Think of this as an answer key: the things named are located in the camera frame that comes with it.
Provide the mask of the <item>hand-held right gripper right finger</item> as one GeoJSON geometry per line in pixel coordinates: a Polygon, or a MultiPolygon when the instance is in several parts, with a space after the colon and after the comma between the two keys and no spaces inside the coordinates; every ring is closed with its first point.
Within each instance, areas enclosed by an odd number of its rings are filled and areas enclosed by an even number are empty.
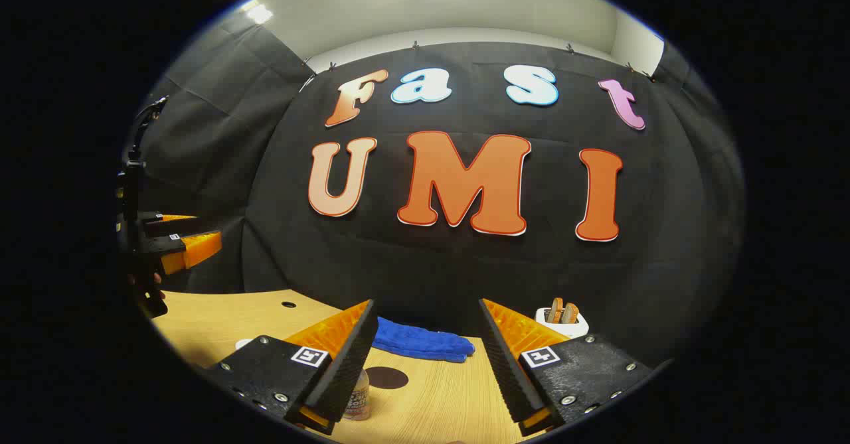
{"type": "Polygon", "coordinates": [[[522,436],[580,427],[655,377],[653,366],[598,333],[559,333],[489,299],[479,307],[483,347],[522,436]]]}

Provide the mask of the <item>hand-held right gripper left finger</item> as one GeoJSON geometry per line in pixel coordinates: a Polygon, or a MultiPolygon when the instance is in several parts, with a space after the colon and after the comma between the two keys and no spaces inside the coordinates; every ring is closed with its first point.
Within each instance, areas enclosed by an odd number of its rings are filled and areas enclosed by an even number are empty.
{"type": "Polygon", "coordinates": [[[283,339],[261,334],[201,376],[274,421],[331,435],[378,329],[368,299],[283,339]]]}

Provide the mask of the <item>silver water bottle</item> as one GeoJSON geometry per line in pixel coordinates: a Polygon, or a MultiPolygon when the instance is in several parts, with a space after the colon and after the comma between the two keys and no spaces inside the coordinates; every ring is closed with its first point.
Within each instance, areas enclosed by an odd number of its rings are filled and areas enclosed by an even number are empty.
{"type": "Polygon", "coordinates": [[[365,369],[359,372],[358,380],[344,410],[343,419],[362,421],[371,416],[370,400],[371,383],[365,369]]]}

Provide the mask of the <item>white toaster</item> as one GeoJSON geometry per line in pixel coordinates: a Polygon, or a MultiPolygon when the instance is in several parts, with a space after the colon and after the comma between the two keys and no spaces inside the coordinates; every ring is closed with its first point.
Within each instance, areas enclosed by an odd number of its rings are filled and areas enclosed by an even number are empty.
{"type": "Polygon", "coordinates": [[[535,311],[535,320],[541,325],[552,329],[553,331],[560,333],[568,338],[579,338],[587,335],[590,331],[590,325],[586,322],[585,318],[582,314],[578,314],[577,323],[574,324],[552,324],[546,321],[546,317],[549,314],[550,307],[541,307],[535,311]]]}

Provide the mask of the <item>blue towel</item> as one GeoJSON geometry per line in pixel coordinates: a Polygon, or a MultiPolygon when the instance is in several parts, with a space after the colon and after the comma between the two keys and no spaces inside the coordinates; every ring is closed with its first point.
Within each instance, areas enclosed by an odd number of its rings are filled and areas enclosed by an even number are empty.
{"type": "Polygon", "coordinates": [[[398,324],[379,317],[373,347],[391,354],[421,360],[462,363],[475,353],[475,347],[455,333],[428,331],[422,327],[398,324]]]}

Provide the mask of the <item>black backdrop cloth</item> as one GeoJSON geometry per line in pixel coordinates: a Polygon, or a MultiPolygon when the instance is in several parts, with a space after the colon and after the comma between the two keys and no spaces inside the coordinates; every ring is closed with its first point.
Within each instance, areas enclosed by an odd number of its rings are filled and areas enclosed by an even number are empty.
{"type": "Polygon", "coordinates": [[[665,46],[651,78],[512,42],[395,48],[315,73],[263,27],[228,21],[164,71],[143,136],[141,201],[198,214],[222,250],[188,293],[293,289],[467,336],[479,299],[531,313],[575,302],[591,330],[647,364],[682,350],[731,281],[746,199],[716,96],[665,46]],[[413,133],[446,132],[468,165],[498,133],[527,139],[520,213],[494,236],[404,224],[413,133]]]}

